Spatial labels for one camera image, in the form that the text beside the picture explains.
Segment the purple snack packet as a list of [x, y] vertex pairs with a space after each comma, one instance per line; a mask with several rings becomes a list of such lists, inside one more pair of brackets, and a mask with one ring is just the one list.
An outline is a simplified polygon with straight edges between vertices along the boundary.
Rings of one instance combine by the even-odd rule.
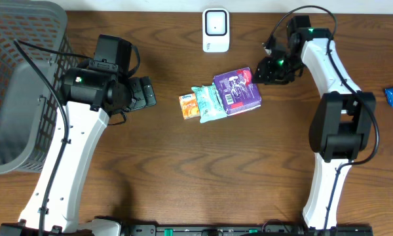
[[215, 75], [213, 83], [228, 116], [261, 106], [261, 95], [257, 85], [252, 83], [252, 72], [249, 67]]

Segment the orange tissue packet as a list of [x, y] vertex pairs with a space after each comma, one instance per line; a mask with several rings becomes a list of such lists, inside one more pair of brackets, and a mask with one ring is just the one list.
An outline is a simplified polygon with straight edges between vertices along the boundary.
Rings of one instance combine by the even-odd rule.
[[179, 104], [183, 118], [191, 119], [200, 116], [198, 102], [195, 93], [182, 95], [179, 97]]

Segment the teal wet wipes packet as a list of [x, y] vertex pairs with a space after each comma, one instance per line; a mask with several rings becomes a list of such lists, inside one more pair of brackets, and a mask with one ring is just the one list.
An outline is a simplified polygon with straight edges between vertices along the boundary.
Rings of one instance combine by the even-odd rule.
[[222, 103], [218, 100], [214, 84], [209, 86], [192, 87], [200, 112], [200, 123], [226, 118], [227, 114]]

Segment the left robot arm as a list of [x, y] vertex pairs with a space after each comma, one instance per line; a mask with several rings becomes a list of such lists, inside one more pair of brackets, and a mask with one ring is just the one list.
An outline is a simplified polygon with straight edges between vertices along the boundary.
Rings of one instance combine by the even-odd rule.
[[0, 235], [125, 235], [126, 227], [108, 216], [79, 223], [81, 195], [96, 145], [112, 115], [154, 106], [148, 76], [129, 68], [137, 46], [101, 34], [94, 57], [69, 68], [58, 90], [56, 128], [45, 165], [18, 222], [0, 225]]

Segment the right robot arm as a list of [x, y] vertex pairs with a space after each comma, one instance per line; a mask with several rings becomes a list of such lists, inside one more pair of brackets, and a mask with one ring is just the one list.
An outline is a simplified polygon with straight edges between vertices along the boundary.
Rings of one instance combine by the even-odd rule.
[[346, 176], [360, 165], [358, 154], [379, 133], [374, 115], [376, 99], [350, 78], [337, 54], [335, 30], [314, 28], [307, 15], [286, 25], [288, 44], [271, 35], [263, 44], [267, 57], [257, 65], [253, 83], [287, 85], [308, 69], [320, 94], [309, 128], [315, 169], [309, 198], [303, 208], [308, 229], [324, 233], [336, 229], [336, 214]]

